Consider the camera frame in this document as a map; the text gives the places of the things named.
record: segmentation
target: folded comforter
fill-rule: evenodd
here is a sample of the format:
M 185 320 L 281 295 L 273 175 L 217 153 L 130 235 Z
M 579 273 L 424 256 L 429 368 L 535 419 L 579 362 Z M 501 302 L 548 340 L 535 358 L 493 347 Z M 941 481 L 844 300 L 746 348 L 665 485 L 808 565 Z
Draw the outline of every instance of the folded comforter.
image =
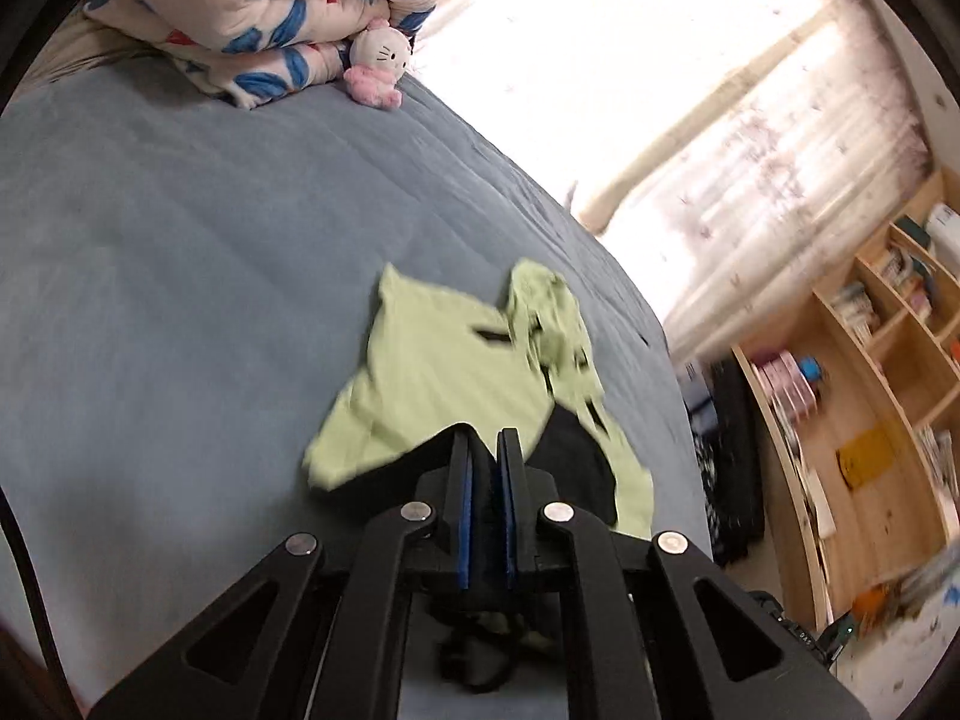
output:
M 243 108 L 343 74 L 375 18 L 412 37 L 436 0 L 90 0 L 86 15 L 158 47 L 210 95 Z

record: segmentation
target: red heart pattern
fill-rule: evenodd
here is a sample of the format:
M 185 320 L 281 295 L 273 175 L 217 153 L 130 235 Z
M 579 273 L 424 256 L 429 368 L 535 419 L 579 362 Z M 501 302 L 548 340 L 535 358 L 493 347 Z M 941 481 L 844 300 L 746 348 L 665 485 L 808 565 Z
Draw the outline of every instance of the red heart pattern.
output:
M 197 45 L 194 41 L 190 40 L 188 35 L 184 35 L 179 29 L 174 29 L 169 35 L 167 35 L 167 43 L 172 43 L 174 46 L 195 46 Z

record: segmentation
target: white wall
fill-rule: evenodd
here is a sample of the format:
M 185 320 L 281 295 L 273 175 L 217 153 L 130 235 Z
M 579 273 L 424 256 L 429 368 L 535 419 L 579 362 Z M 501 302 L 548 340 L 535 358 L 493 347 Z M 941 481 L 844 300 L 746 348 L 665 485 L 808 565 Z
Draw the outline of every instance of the white wall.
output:
M 960 172 L 960 107 L 920 44 L 890 6 L 883 0 L 871 1 L 904 60 L 938 164 Z

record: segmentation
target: black cable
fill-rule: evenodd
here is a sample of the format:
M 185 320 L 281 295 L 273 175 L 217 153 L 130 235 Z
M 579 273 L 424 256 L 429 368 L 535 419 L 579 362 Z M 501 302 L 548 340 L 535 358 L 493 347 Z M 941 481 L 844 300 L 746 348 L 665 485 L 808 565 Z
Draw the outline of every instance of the black cable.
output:
M 56 651 L 54 634 L 50 630 L 50 620 L 47 618 L 47 610 L 43 605 L 43 594 L 40 592 L 37 572 L 34 571 L 34 564 L 30 560 L 30 553 L 27 551 L 27 542 L 23 541 L 23 533 L 16 522 L 16 517 L 13 516 L 13 509 L 10 508 L 7 495 L 3 492 L 2 487 L 0 487 L 0 526 L 3 528 L 3 534 L 6 536 L 10 551 L 13 553 L 16 570 L 20 574 L 20 582 L 23 584 L 23 591 L 27 596 L 30 617 L 34 620 L 34 629 L 37 631 L 37 641 L 40 642 L 43 660 L 47 664 L 47 672 L 54 683 L 54 688 L 59 693 L 61 704 L 64 705 L 67 715 L 72 720 L 83 720 L 83 714 L 80 712 L 80 707 L 77 706 L 73 691 L 70 689 L 70 683 L 66 679 L 66 674 L 64 674 L 64 665 Z
M 517 617 L 508 614 L 510 634 L 502 635 L 488 631 L 480 623 L 470 619 L 466 614 L 453 614 L 445 618 L 445 624 L 453 625 L 450 635 L 437 645 L 436 661 L 440 678 L 458 683 L 462 688 L 474 695 L 493 693 L 502 688 L 517 670 L 520 664 L 520 640 L 523 637 L 523 627 Z M 476 638 L 500 650 L 505 659 L 496 669 L 496 672 L 479 683 L 472 681 L 472 666 L 467 654 L 467 641 Z

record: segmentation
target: blue flower pattern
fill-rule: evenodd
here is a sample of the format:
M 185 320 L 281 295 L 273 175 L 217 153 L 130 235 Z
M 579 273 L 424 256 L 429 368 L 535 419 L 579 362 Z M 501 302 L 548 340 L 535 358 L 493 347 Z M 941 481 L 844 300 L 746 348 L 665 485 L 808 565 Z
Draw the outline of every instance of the blue flower pattern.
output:
M 296 38 L 296 33 L 299 32 L 305 21 L 306 0 L 294 0 L 294 4 L 290 6 L 290 12 L 283 17 L 282 22 L 270 34 L 270 43 L 267 43 L 267 48 L 271 49 L 272 47 L 286 46 L 288 43 L 292 43 Z
M 241 73 L 234 76 L 233 81 L 248 95 L 260 98 L 266 103 L 286 97 L 290 91 L 287 82 L 276 73 Z
M 252 26 L 242 35 L 237 35 L 222 48 L 224 53 L 253 53 L 260 49 L 260 39 L 263 33 Z
M 294 83 L 295 89 L 302 89 L 310 80 L 310 68 L 301 53 L 294 47 L 283 49 L 283 62 L 287 66 L 290 74 L 290 80 Z
M 424 10 L 422 13 L 410 13 L 400 19 L 400 23 L 397 25 L 399 29 L 405 35 L 415 35 L 416 32 L 424 25 L 426 17 L 429 16 L 436 9 L 436 6 L 432 7 L 429 10 Z

